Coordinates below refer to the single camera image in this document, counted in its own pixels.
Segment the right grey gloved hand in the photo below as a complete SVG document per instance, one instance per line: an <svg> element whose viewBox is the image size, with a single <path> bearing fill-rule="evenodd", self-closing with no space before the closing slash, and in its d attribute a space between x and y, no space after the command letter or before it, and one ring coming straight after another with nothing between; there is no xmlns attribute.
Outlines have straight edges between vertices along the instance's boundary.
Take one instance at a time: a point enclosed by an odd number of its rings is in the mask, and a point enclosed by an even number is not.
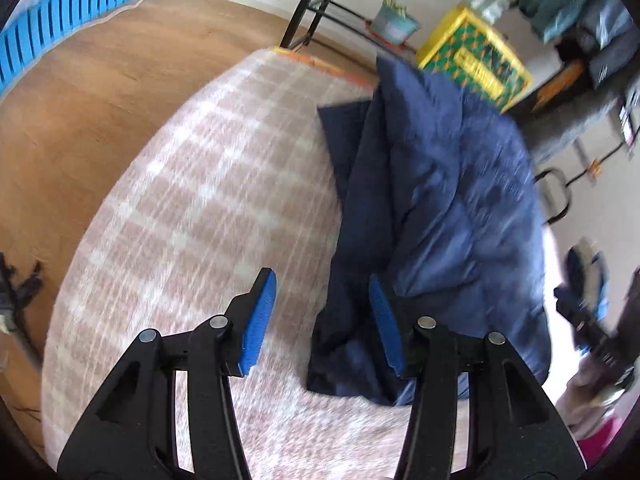
<svg viewBox="0 0 640 480"><path fill-rule="evenodd" d="M621 385L602 385L604 367L592 356L585 356L578 372L570 378L555 408L576 441L592 437L600 430L614 406L628 391Z"/></svg>

